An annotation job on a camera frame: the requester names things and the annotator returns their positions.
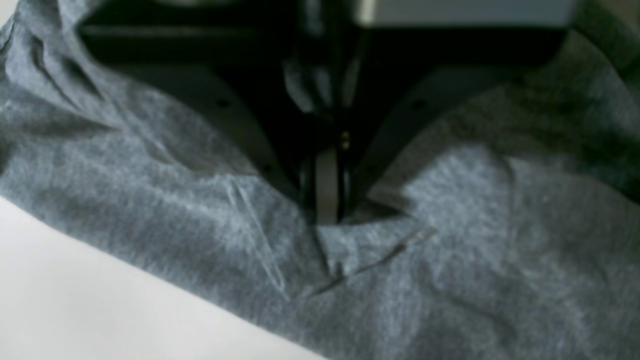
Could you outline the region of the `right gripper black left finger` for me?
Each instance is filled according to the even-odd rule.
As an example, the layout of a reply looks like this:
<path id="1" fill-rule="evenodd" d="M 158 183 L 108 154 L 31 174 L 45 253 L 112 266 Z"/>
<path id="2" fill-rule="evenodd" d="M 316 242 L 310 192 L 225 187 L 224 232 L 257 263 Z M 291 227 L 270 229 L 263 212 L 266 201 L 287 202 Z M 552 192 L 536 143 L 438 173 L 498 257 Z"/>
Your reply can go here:
<path id="1" fill-rule="evenodd" d="M 291 0 L 108 0 L 77 33 L 100 65 L 202 116 L 319 224 L 312 118 L 285 84 L 296 11 Z"/>

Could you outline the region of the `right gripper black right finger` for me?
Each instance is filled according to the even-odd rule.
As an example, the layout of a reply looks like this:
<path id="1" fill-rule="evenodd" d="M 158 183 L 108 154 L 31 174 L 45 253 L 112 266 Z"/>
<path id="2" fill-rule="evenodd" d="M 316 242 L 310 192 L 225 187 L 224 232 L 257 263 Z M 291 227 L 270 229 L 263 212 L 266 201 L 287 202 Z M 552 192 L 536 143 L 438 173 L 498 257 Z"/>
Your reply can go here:
<path id="1" fill-rule="evenodd" d="M 320 151 L 320 224 L 348 218 L 438 116 L 550 62 L 566 35 L 527 25 L 362 30 Z"/>

